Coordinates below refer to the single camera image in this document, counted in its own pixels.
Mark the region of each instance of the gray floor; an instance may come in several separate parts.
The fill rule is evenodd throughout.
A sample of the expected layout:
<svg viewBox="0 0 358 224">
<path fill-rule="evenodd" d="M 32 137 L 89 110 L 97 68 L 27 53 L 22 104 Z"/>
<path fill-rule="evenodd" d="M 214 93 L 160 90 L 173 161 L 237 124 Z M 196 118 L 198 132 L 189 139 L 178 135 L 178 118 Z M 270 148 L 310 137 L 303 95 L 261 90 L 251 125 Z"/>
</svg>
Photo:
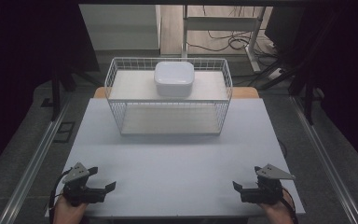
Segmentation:
<svg viewBox="0 0 358 224">
<path fill-rule="evenodd" d="M 213 17 L 244 17 L 254 18 L 257 17 L 261 7 L 212 7 L 205 6 L 205 14 Z M 264 14 L 264 20 L 261 23 L 261 31 L 258 36 L 260 41 L 265 40 L 264 29 L 269 21 L 269 15 L 272 7 L 267 7 Z M 202 6 L 189 6 L 188 17 L 203 16 Z M 182 6 L 161 6 L 161 54 L 180 54 L 182 50 L 183 42 L 183 8 Z M 213 37 L 231 35 L 230 31 L 227 32 L 216 32 L 211 31 L 209 34 L 205 31 L 188 31 L 187 32 L 187 43 L 191 45 L 199 45 L 208 49 L 222 49 L 227 45 L 227 39 L 210 38 Z M 206 49 L 188 47 L 189 54 L 246 54 L 244 49 L 232 49 L 227 48 L 221 51 L 213 52 Z"/>
<path fill-rule="evenodd" d="M 167 50 L 166 52 L 171 56 L 179 54 L 176 51 Z M 130 56 L 137 56 L 138 54 L 142 57 L 158 56 L 155 54 L 148 55 L 147 53 L 139 54 L 139 52 L 127 52 L 127 54 Z M 109 65 L 107 62 L 113 56 L 121 55 L 123 54 L 99 54 L 102 72 L 91 74 L 104 81 Z M 228 59 L 233 82 L 237 86 L 246 86 L 250 83 L 249 80 L 255 78 L 246 57 L 233 55 L 219 55 L 219 57 Z M 66 143 L 54 142 L 49 147 L 48 154 L 27 194 L 15 223 L 48 223 L 44 215 L 47 209 L 49 192 L 56 178 L 62 172 L 88 101 L 96 90 L 95 86 L 82 78 L 77 76 L 74 76 L 74 78 L 77 85 L 76 91 L 62 92 L 62 94 L 71 94 L 72 99 L 62 122 L 73 122 L 74 131 L 70 136 L 67 133 L 56 134 L 56 140 L 63 140 L 69 137 L 69 141 Z M 254 84 L 256 86 L 261 85 L 267 80 L 267 76 L 263 76 Z M 277 138 L 283 143 L 281 145 L 282 150 L 287 150 L 286 161 L 289 169 L 297 177 L 295 181 L 296 187 L 307 212 L 306 215 L 299 217 L 300 223 L 350 223 L 290 100 L 287 93 L 289 83 L 290 79 L 267 91 L 261 91 L 260 97 L 266 104 Z M 41 105 L 46 98 L 50 97 L 51 88 L 49 83 L 36 88 L 34 91 L 34 103 L 28 115 L 0 157 L 0 216 L 32 158 L 44 131 L 48 127 L 52 109 L 50 107 L 41 107 Z M 325 115 L 320 107 L 320 102 L 314 102 L 312 115 L 316 131 L 358 205 L 358 154 Z M 111 221 L 93 219 L 91 223 L 111 223 Z M 226 220 L 222 223 L 233 223 L 233 220 Z M 249 223 L 268 222 L 264 217 L 251 217 Z"/>
</svg>

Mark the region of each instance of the dark background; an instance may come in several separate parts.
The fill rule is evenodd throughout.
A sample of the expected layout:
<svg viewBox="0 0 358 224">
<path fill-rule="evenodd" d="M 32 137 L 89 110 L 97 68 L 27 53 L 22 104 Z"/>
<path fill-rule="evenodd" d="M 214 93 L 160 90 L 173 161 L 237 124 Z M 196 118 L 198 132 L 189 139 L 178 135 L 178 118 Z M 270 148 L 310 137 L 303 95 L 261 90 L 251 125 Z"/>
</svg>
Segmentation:
<svg viewBox="0 0 358 224">
<path fill-rule="evenodd" d="M 78 5 L 37 2 L 0 2 L 0 154 L 53 69 L 99 71 Z"/>
<path fill-rule="evenodd" d="M 358 2 L 345 7 L 313 72 L 324 111 L 358 152 Z"/>
</svg>

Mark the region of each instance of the wire grid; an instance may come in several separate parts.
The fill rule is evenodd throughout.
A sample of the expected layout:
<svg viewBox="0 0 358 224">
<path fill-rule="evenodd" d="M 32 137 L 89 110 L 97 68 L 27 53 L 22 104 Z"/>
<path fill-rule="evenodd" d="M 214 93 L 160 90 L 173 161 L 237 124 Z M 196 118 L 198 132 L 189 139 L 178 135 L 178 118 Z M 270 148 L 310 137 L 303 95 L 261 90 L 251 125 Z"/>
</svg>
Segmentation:
<svg viewBox="0 0 358 224">
<path fill-rule="evenodd" d="M 222 102 L 210 100 L 123 101 L 108 99 L 120 133 L 220 134 L 232 95 L 232 81 L 225 59 L 115 58 L 111 63 L 105 80 L 106 97 L 109 98 L 110 96 L 117 71 L 155 70 L 157 64 L 160 62 L 189 62 L 193 64 L 195 71 L 221 71 L 226 85 L 227 100 Z M 148 120 L 148 122 L 145 123 L 145 127 L 147 128 L 144 130 L 139 125 L 139 123 L 142 122 L 136 120 L 140 117 L 143 117 L 142 122 Z"/>
</svg>

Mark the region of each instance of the wall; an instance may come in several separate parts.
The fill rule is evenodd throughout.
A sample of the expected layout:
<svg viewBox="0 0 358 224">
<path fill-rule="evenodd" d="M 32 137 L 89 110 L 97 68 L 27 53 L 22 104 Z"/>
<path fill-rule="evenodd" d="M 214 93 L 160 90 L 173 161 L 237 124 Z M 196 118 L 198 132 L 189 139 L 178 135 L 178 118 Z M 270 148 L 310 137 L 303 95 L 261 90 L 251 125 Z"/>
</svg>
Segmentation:
<svg viewBox="0 0 358 224">
<path fill-rule="evenodd" d="M 159 6 L 79 6 L 95 50 L 159 49 Z"/>
</svg>

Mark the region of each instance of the metal frame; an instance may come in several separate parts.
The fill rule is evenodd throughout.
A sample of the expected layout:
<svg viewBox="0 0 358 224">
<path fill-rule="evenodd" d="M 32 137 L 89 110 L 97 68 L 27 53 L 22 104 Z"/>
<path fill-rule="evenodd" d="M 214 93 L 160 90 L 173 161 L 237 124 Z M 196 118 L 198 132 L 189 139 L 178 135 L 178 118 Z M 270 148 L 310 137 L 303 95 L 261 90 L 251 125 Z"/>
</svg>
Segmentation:
<svg viewBox="0 0 358 224">
<path fill-rule="evenodd" d="M 68 109 L 69 102 L 71 101 L 71 96 L 68 94 L 64 97 L 62 102 L 62 110 L 57 115 L 57 118 L 50 122 L 48 128 L 43 135 L 39 146 L 37 147 L 33 157 L 30 159 L 27 168 L 25 169 L 22 177 L 19 181 L 19 184 L 14 189 L 13 194 L 11 195 L 7 206 L 5 207 L 2 215 L 0 216 L 0 223 L 13 223 L 17 217 L 17 214 L 20 212 L 22 204 L 25 200 L 25 197 L 28 194 L 29 189 L 34 183 L 37 172 L 39 171 L 40 166 L 42 165 L 43 160 L 48 154 L 48 148 L 50 147 L 51 142 L 53 141 L 54 135 L 60 127 L 62 119 Z"/>
<path fill-rule="evenodd" d="M 185 1 L 180 1 L 180 0 L 170 0 L 170 1 L 153 0 L 153 1 L 147 2 L 147 4 L 182 5 L 184 2 Z M 112 1 L 107 1 L 107 0 L 79 1 L 78 3 L 82 3 L 82 4 L 113 4 Z M 337 1 L 337 0 L 330 0 L 330 1 L 324 1 L 324 0 L 317 0 L 317 1 L 312 1 L 312 0 L 303 0 L 303 1 L 292 1 L 292 0 L 283 0 L 283 1 L 277 1 L 277 0 L 214 1 L 214 0 L 206 0 L 206 1 L 203 1 L 202 3 L 199 0 L 191 0 L 191 1 L 187 0 L 185 2 L 185 4 L 188 4 L 188 5 L 203 4 L 203 5 L 209 5 L 209 6 L 256 6 L 256 7 L 258 7 L 258 6 L 260 6 L 260 7 L 266 7 L 266 6 L 270 6 L 270 7 L 310 7 L 310 6 L 331 7 L 331 6 L 338 6 L 338 3 L 339 3 L 339 1 Z M 126 1 L 118 0 L 114 4 L 136 5 L 136 4 L 140 4 L 140 2 L 139 1 L 129 1 L 129 0 L 126 0 Z M 324 39 L 324 35 L 325 35 L 325 33 L 328 32 L 330 27 L 331 27 L 330 24 L 325 25 L 325 27 L 323 28 L 322 34 L 318 35 L 318 38 Z M 319 48 L 320 48 L 320 46 L 318 44 L 312 45 L 313 50 L 318 50 Z M 300 69 L 298 67 L 295 70 L 296 71 L 291 71 L 290 75 L 297 73 Z M 262 88 L 262 89 L 263 90 L 267 89 L 267 88 L 277 84 L 279 81 L 285 79 L 286 77 L 289 77 L 289 75 L 282 76 L 282 78 L 280 78 L 280 80 L 276 80 L 276 82 L 270 83 L 269 85 L 264 86 L 264 88 Z M 291 87 L 291 90 L 290 90 L 291 94 L 296 94 L 298 92 L 298 90 L 302 88 L 302 86 L 303 86 L 302 84 L 303 83 L 292 85 L 294 87 Z M 309 133 L 315 133 L 315 130 L 313 129 L 313 127 L 311 127 L 311 126 L 309 126 L 309 124 L 307 124 L 306 118 L 304 117 L 304 115 L 301 112 L 302 107 L 300 106 L 300 102 L 298 100 L 293 100 L 293 101 L 294 101 L 294 104 L 296 104 L 296 106 L 297 106 L 297 108 L 296 108 L 297 114 L 300 116 L 300 119 L 303 122 L 303 124 L 305 125 L 306 130 L 308 130 Z M 38 150 L 34 154 L 26 171 L 22 175 L 21 181 L 19 182 L 18 186 L 16 187 L 15 191 L 13 192 L 13 194 L 7 204 L 7 207 L 5 208 L 4 212 L 2 213 L 2 215 L 0 217 L 0 223 L 13 223 L 15 221 L 15 218 L 21 209 L 23 200 L 25 199 L 25 196 L 28 193 L 29 188 L 31 187 L 31 185 L 34 181 L 34 177 L 32 177 L 32 175 L 35 175 L 37 173 L 38 168 L 34 171 L 32 171 L 32 169 L 35 167 L 39 167 L 41 162 L 43 161 L 43 158 L 44 158 L 43 153 L 46 152 L 45 150 L 48 145 L 47 137 L 53 135 L 54 131 L 52 131 L 51 128 L 56 127 L 56 126 L 58 127 L 58 123 L 60 123 L 59 120 L 61 120 L 63 114 L 66 111 L 66 108 L 67 108 L 67 105 L 65 104 L 65 106 L 63 107 L 63 109 L 59 115 L 58 120 L 51 122 L 49 128 L 46 131 L 45 137 L 41 140 Z M 342 206 L 344 207 L 345 212 L 347 213 L 347 215 L 350 219 L 350 222 L 358 223 L 357 206 L 356 206 L 353 198 L 349 194 L 348 189 L 345 187 L 344 183 L 342 183 L 342 180 L 340 179 L 339 175 L 337 175 L 337 170 L 334 168 L 334 165 L 331 163 L 331 161 L 328 157 L 327 158 L 325 157 L 325 155 L 327 155 L 327 154 L 325 152 L 325 149 L 324 149 L 322 143 L 320 142 L 319 137 L 317 136 L 317 133 L 311 139 L 313 139 L 313 143 L 315 144 L 316 149 L 318 150 L 318 155 L 323 157 L 323 158 L 321 158 L 322 164 L 324 165 L 324 168 L 326 169 L 327 173 L 329 174 L 329 177 L 331 178 L 332 184 L 335 187 L 337 195 L 342 202 Z"/>
<path fill-rule="evenodd" d="M 358 206 L 352 198 L 350 191 L 345 186 L 345 183 L 342 181 L 341 176 L 338 174 L 314 126 L 309 125 L 306 116 L 302 113 L 303 106 L 300 99 L 294 96 L 291 96 L 290 99 L 348 219 L 351 223 L 358 223 Z"/>
<path fill-rule="evenodd" d="M 182 99 L 182 98 L 163 98 L 163 99 L 116 99 L 111 98 L 112 89 L 117 90 L 114 87 L 117 71 L 152 71 L 155 70 L 156 66 L 160 62 L 188 62 L 194 65 L 194 71 L 220 71 L 223 75 L 224 86 L 226 88 L 227 99 Z M 121 134 L 220 134 L 223 128 L 224 120 L 228 110 L 228 105 L 232 96 L 232 81 L 229 73 L 228 64 L 225 59 L 215 58 L 115 58 L 111 62 L 108 75 L 105 80 L 105 96 L 110 105 L 112 113 L 114 115 L 116 124 L 120 129 Z M 132 117 L 131 111 L 142 112 L 143 118 Z M 208 111 L 213 114 L 212 117 L 205 116 L 203 114 Z M 154 116 L 160 114 L 157 119 L 158 122 L 153 123 L 158 127 L 157 130 L 148 129 L 148 132 L 137 131 L 124 131 L 124 127 L 132 126 L 133 123 L 139 124 L 138 121 L 144 121 L 148 118 L 148 121 L 154 120 Z M 183 128 L 166 128 L 166 123 L 171 120 L 181 118 L 181 124 L 184 124 L 188 118 L 200 118 L 205 122 L 215 122 L 216 128 L 210 129 L 198 129 L 196 132 L 192 132 L 191 127 L 194 125 L 190 123 L 185 125 L 188 128 L 188 132 L 184 132 Z"/>
<path fill-rule="evenodd" d="M 261 7 L 257 18 L 188 17 L 187 5 L 184 5 L 182 58 L 187 57 L 187 31 L 252 32 L 249 45 L 245 49 L 254 72 L 260 73 L 260 66 L 255 57 L 255 41 L 257 40 L 265 12 L 266 7 Z"/>
</svg>

